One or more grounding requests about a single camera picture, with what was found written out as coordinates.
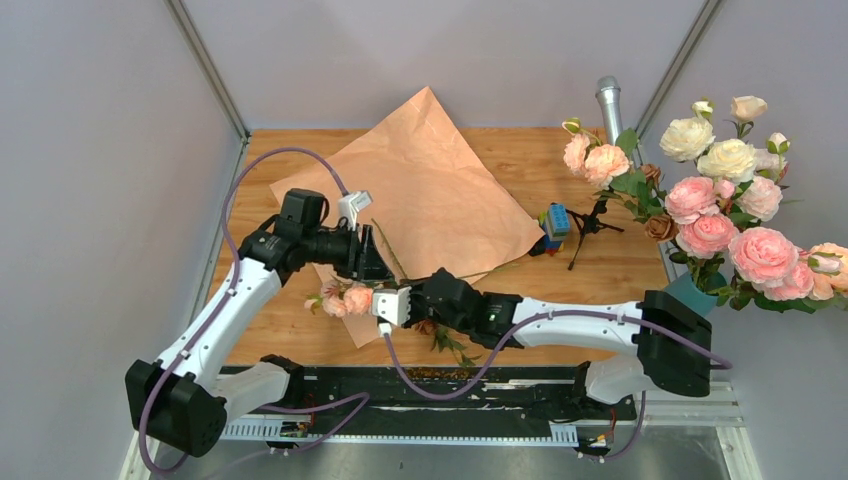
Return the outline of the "white roses stem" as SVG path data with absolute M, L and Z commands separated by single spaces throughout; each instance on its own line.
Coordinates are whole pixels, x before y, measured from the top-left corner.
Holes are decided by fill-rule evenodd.
M 692 111 L 691 117 L 670 122 L 659 141 L 663 153 L 678 163 L 693 162 L 702 176 L 714 180 L 734 184 L 752 181 L 757 164 L 755 148 L 739 138 L 716 140 L 710 101 L 693 103 Z

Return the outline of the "multicolour toy brick stack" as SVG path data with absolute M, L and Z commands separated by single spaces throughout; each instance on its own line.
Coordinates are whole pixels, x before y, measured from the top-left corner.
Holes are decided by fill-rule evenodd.
M 559 252 L 561 250 L 562 244 L 563 244 L 563 242 L 566 238 L 565 237 L 564 239 L 559 240 L 559 241 L 552 240 L 546 232 L 545 218 L 546 218 L 546 212 L 543 212 L 538 216 L 538 223 L 539 223 L 539 226 L 542 228 L 544 235 L 528 251 L 528 254 L 531 257 L 539 256 L 539 255 L 542 255 L 543 253 L 548 254 L 548 255 L 556 254 L 557 252 Z

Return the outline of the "silver microphone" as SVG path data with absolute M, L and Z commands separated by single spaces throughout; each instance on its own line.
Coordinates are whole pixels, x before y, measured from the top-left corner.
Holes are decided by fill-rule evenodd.
M 601 110 L 608 143 L 620 147 L 636 166 L 640 166 L 637 149 L 639 139 L 632 128 L 624 127 L 620 93 L 620 86 L 614 76 L 604 76 L 597 81 L 595 98 Z

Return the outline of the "pink roses stem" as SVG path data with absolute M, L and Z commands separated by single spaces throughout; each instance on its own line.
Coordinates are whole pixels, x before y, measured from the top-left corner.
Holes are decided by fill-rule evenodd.
M 671 188 L 665 210 L 677 225 L 677 245 L 690 257 L 711 259 L 741 232 L 772 220 L 782 202 L 781 187 L 763 176 L 741 184 L 698 176 Z

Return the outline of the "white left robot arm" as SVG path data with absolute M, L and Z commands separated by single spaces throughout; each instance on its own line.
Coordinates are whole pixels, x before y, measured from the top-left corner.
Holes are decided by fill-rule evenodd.
M 137 360 L 127 370 L 131 421 L 140 436 L 201 457 L 242 415 L 270 403 L 283 413 L 304 405 L 298 367 L 283 357 L 272 355 L 228 379 L 218 374 L 254 317 L 304 266 L 327 265 L 359 282 L 391 279 L 372 226 L 358 221 L 371 202 L 366 191 L 343 196 L 337 225 L 327 227 L 323 194 L 298 188 L 285 194 L 279 213 L 244 238 L 225 281 L 187 330 L 154 362 Z

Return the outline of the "dried brown roses stem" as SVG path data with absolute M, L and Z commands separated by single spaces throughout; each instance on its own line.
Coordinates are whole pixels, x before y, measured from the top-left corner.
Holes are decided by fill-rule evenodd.
M 657 243 L 668 242 L 674 239 L 678 233 L 678 226 L 671 216 L 661 206 L 660 200 L 664 191 L 659 189 L 661 180 L 661 169 L 653 164 L 644 164 L 640 167 L 646 177 L 646 184 L 654 191 L 654 196 L 644 203 L 648 214 L 645 222 L 645 234 Z

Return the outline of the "blue toy brick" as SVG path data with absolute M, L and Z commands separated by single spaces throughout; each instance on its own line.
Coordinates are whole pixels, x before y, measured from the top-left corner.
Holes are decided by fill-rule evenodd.
M 562 240 L 571 230 L 567 209 L 559 203 L 551 203 L 546 212 L 545 228 L 552 240 Z

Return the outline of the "brown kraft wrapping paper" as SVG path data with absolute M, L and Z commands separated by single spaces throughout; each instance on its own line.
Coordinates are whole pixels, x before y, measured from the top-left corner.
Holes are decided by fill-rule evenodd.
M 542 231 L 485 167 L 430 87 L 424 87 L 374 127 L 343 143 L 336 130 L 268 130 L 277 146 L 322 155 L 334 168 L 291 154 L 291 166 L 273 178 L 281 198 L 292 188 L 336 202 L 343 181 L 366 191 L 371 205 L 360 214 L 396 275 L 417 279 L 445 268 L 479 290 L 514 273 Z

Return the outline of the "peach roses in vase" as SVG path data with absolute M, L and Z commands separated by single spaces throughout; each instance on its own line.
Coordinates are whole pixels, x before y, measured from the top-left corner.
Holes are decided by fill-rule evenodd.
M 788 139 L 781 134 L 772 135 L 764 149 L 754 147 L 754 176 L 769 178 L 781 187 L 780 207 L 785 202 L 782 180 L 788 171 L 784 159 L 788 147 Z M 767 311 L 805 313 L 846 308 L 846 248 L 832 242 L 800 247 L 781 231 L 767 227 L 767 222 L 741 232 L 711 259 L 688 256 L 674 237 L 670 259 L 686 267 L 700 290 L 716 295 L 717 306 L 741 310 L 754 305 Z

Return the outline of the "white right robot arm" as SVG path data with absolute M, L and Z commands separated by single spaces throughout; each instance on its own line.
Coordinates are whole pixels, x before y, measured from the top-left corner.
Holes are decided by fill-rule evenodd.
M 581 367 L 570 392 L 584 417 L 638 391 L 693 398 L 710 392 L 712 326 L 666 291 L 619 304 L 561 304 L 480 292 L 440 269 L 403 287 L 400 298 L 400 326 L 433 321 L 492 351 L 569 346 L 611 353 Z

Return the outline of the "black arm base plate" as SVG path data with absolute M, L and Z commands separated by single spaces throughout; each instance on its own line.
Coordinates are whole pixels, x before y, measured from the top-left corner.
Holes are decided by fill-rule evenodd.
M 636 417 L 632 396 L 613 405 L 586 397 L 575 367 L 308 367 L 274 408 L 306 409 L 307 429 L 325 434 L 542 436 L 550 424 L 613 426 Z

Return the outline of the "single rose stem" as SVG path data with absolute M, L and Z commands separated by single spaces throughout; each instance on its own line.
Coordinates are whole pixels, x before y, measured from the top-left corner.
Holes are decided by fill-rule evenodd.
M 736 138 L 745 141 L 751 133 L 754 120 L 768 111 L 768 103 L 753 95 L 733 97 L 730 105 L 731 119 Z

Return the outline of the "teal ceramic vase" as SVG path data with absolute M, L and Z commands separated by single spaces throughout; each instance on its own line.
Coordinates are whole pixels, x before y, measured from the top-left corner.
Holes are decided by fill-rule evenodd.
M 663 291 L 702 317 L 707 317 L 718 303 L 716 295 L 709 295 L 696 286 L 690 273 L 684 273 L 671 281 Z

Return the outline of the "peach roses stem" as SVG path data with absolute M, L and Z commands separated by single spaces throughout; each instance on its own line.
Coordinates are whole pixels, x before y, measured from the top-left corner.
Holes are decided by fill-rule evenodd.
M 388 285 L 394 286 L 395 283 L 375 281 L 361 283 L 332 277 L 321 285 L 317 294 L 306 298 L 304 308 L 312 314 L 323 310 L 329 316 L 336 318 L 369 314 L 374 290 Z
M 617 202 L 636 221 L 645 223 L 648 214 L 644 203 L 654 196 L 654 191 L 646 184 L 642 165 L 636 166 L 620 147 L 583 127 L 576 117 L 563 121 L 562 127 L 570 135 L 563 152 L 564 163 L 573 175 L 596 189 L 595 202 Z

